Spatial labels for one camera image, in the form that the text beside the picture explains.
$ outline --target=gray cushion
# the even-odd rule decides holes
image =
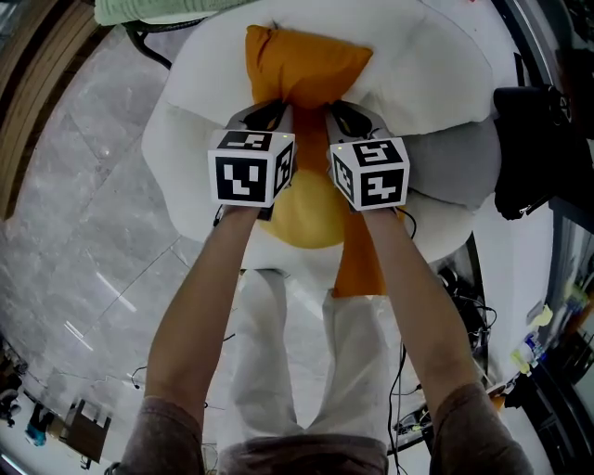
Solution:
[[[476,210],[499,178],[501,150],[490,117],[426,135],[403,136],[408,186],[424,195]]]

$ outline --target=forearm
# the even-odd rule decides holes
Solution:
[[[224,216],[177,291],[150,349],[146,395],[172,400],[200,423],[257,214],[245,208]]]
[[[434,414],[456,388],[476,381],[468,335],[454,303],[388,210],[365,213],[402,340]]]

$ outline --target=gray shirt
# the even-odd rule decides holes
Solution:
[[[450,394],[433,425],[431,475],[533,473],[479,384]],[[219,454],[217,470],[222,475],[382,475],[388,472],[388,459],[385,445],[373,439],[300,435],[254,439],[229,447]],[[180,407],[146,398],[115,473],[204,475],[200,425]]]

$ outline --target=black chair leg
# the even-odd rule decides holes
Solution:
[[[130,41],[140,53],[142,53],[147,58],[157,61],[159,64],[161,64],[168,70],[171,69],[172,63],[169,59],[165,58],[164,56],[160,55],[156,51],[153,51],[145,45],[145,39],[149,35],[148,33],[132,32],[130,30],[126,30],[126,32],[128,33]]]

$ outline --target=white pants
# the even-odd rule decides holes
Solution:
[[[366,297],[324,302],[330,368],[319,414],[307,429],[296,420],[283,333],[287,297],[274,271],[248,271],[240,297],[246,318],[236,330],[235,376],[217,450],[260,437],[346,434],[386,443],[388,352]]]

